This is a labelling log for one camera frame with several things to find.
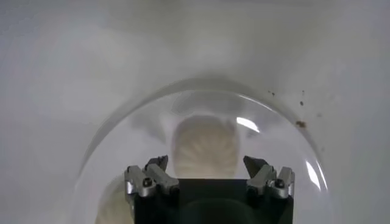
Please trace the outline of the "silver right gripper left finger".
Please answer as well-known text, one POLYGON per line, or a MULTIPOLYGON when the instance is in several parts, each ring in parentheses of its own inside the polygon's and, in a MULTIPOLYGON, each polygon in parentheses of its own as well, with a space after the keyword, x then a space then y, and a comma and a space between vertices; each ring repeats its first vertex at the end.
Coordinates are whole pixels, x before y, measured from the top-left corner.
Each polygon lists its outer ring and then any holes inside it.
POLYGON ((143 169, 129 166, 124 172, 126 200, 153 197, 158 191, 167 196, 177 196, 180 192, 179 180, 165 172, 168 160, 168 155, 164 155, 151 158, 143 169))

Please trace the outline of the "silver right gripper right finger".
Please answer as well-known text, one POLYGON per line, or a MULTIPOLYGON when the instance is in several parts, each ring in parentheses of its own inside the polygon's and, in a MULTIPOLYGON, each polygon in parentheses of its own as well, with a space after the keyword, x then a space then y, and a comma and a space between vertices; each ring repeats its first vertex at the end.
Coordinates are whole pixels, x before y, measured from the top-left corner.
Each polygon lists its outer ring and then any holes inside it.
POLYGON ((290 167, 282 167, 277 173, 273 166, 264 159, 245 156, 244 165, 250 178, 246 184, 257 195, 287 199, 294 196, 295 173, 290 167))

